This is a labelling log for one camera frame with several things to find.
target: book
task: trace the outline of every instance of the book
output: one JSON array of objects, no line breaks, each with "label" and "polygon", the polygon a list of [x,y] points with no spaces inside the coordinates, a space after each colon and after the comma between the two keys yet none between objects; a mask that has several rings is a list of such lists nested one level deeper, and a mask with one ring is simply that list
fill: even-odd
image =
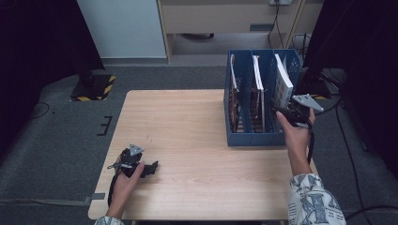
[{"label": "book", "polygon": [[281,108],[286,108],[293,92],[293,84],[289,79],[283,62],[278,54],[275,54],[277,61],[277,76],[272,100]]},{"label": "book", "polygon": [[235,76],[234,62],[235,62],[235,56],[231,54],[229,62],[231,67],[231,86],[230,86],[229,99],[228,99],[229,117],[230,117],[231,131],[238,132],[241,106],[237,98],[237,93],[239,92],[240,81],[237,81],[237,78]]},{"label": "book", "polygon": [[265,132],[264,87],[261,81],[258,55],[253,56],[253,82],[251,94],[251,120],[254,132]]}]

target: white cabinet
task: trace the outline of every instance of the white cabinet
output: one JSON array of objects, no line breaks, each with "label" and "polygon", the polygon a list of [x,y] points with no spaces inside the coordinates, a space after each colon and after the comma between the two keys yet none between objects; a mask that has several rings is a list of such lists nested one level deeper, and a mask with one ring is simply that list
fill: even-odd
[{"label": "white cabinet", "polygon": [[166,58],[156,0],[77,0],[101,58]]},{"label": "white cabinet", "polygon": [[276,17],[281,38],[274,31],[270,39],[287,48],[296,33],[312,33],[323,1],[292,0],[276,7],[269,0],[158,0],[167,55],[172,56],[175,34],[268,33],[275,30]]}]

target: person's left hand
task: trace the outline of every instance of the person's left hand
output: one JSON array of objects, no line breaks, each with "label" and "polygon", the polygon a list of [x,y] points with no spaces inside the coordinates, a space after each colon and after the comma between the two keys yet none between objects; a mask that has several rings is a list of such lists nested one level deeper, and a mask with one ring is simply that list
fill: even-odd
[{"label": "person's left hand", "polygon": [[119,174],[114,186],[112,203],[109,206],[106,216],[111,218],[122,218],[126,203],[140,180],[140,175],[143,173],[144,166],[145,163],[143,161],[140,162],[130,178],[122,172]]}]

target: wooden table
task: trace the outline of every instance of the wooden table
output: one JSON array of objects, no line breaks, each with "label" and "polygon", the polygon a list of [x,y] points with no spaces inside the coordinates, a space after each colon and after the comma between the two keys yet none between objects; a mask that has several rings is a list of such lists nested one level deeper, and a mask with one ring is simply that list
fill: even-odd
[{"label": "wooden table", "polygon": [[287,219],[291,170],[284,147],[228,147],[223,90],[130,91],[88,215],[105,215],[123,149],[145,149],[154,175],[140,180],[123,215],[133,220]]}]

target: wire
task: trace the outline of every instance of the wire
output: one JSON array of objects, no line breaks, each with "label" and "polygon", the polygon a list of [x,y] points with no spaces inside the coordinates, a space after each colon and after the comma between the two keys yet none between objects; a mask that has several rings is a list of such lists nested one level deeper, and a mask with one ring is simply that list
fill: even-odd
[{"label": "wire", "polygon": [[90,202],[78,202],[67,200],[41,200],[41,199],[15,199],[15,200],[0,200],[0,204],[45,204],[58,206],[89,206]]},{"label": "wire", "polygon": [[46,110],[46,112],[44,112],[44,113],[42,113],[41,115],[38,115],[38,116],[32,116],[32,117],[30,117],[30,119],[37,119],[37,118],[40,118],[41,116],[43,116],[43,115],[45,115],[45,114],[47,114],[48,112],[49,112],[49,110],[50,110],[50,105],[49,104],[47,104],[47,103],[45,103],[45,102],[38,102],[38,105],[39,104],[43,104],[43,105],[45,105],[45,106],[47,106],[47,110]]},{"label": "wire", "polygon": [[351,219],[351,218],[353,218],[353,217],[355,217],[355,216],[357,216],[357,215],[359,215],[359,214],[361,214],[363,212],[371,211],[371,210],[374,210],[374,209],[395,209],[395,210],[398,211],[398,207],[391,206],[391,205],[380,204],[380,205],[375,205],[375,206],[370,206],[370,207],[366,207],[366,208],[360,209],[357,212],[355,212],[355,213],[351,214],[350,216],[346,217],[345,220],[349,220],[349,219]]},{"label": "wire", "polygon": [[329,70],[331,76],[332,76],[336,81],[338,81],[339,83],[344,83],[344,82],[345,82],[346,74],[347,74],[346,71],[344,71],[343,79],[340,80],[339,78],[336,77],[336,75],[334,75],[333,71],[331,71],[331,68],[328,68],[328,70]]},{"label": "wire", "polygon": [[293,45],[293,48],[295,49],[295,50],[302,50],[302,49],[305,49],[305,50],[307,50],[308,49],[308,47],[306,47],[306,42],[307,41],[305,41],[304,43],[303,43],[303,45],[301,46],[301,48],[296,48],[296,44],[295,44],[295,42],[296,42],[296,37],[299,37],[299,36],[303,36],[303,37],[305,37],[305,38],[308,38],[309,40],[311,40],[311,36],[310,35],[307,35],[307,33],[305,33],[305,34],[295,34],[293,37],[292,37],[292,45]]},{"label": "wire", "polygon": [[324,73],[323,71],[321,72],[320,77],[325,81],[331,83],[338,91],[340,91],[343,88],[343,85],[340,82],[334,81],[332,78],[328,77],[326,73]]},{"label": "wire", "polygon": [[308,155],[307,155],[308,164],[310,164],[311,159],[313,158],[314,143],[315,143],[315,134],[314,131],[310,129],[310,145],[308,146]]},{"label": "wire", "polygon": [[[350,159],[350,161],[351,161],[351,166],[352,166],[352,170],[353,170],[353,173],[354,173],[355,185],[356,185],[356,187],[357,187],[358,198],[360,199],[360,209],[362,210],[362,209],[364,208],[364,205],[363,205],[362,195],[361,195],[361,193],[360,193],[360,182],[359,182],[359,180],[358,180],[357,169],[356,169],[356,167],[355,167],[355,163],[354,163],[354,159],[353,159],[353,157],[352,157],[351,149],[349,148],[348,141],[347,141],[347,138],[346,138],[346,136],[345,136],[344,129],[343,129],[343,126],[342,126],[342,122],[341,122],[341,120],[340,120],[338,104],[336,105],[335,110],[336,110],[337,123],[339,124],[340,131],[342,132],[343,139],[344,139],[344,144],[345,144],[345,148],[346,148],[346,150],[347,150],[349,159]],[[365,216],[366,221],[367,221],[369,224],[372,225],[372,222],[370,221],[370,219],[369,219],[368,216],[366,215],[366,212],[365,212],[365,211],[363,212],[363,215]]]},{"label": "wire", "polygon": [[321,115],[321,114],[325,114],[325,113],[328,113],[328,112],[332,111],[333,109],[335,109],[339,105],[339,103],[341,101],[342,101],[342,98],[340,97],[339,100],[337,100],[337,102],[332,107],[324,110],[323,112],[316,113],[315,116],[318,116],[318,115]]},{"label": "wire", "polygon": [[272,24],[272,29],[268,33],[268,44],[269,44],[269,47],[271,49],[273,49],[273,48],[272,48],[272,45],[271,45],[270,36],[271,36],[271,33],[273,31],[273,27],[275,26],[275,24],[276,24],[276,28],[278,30],[279,38],[281,39],[281,43],[282,43],[282,47],[283,47],[282,35],[281,35],[281,31],[279,30],[279,25],[278,25],[278,15],[279,15],[279,5],[280,5],[279,0],[275,0],[275,5],[276,5],[276,15],[275,15],[274,22]]},{"label": "wire", "polygon": [[305,41],[307,40],[307,34],[304,34],[304,38],[302,39],[302,60],[305,60]]}]

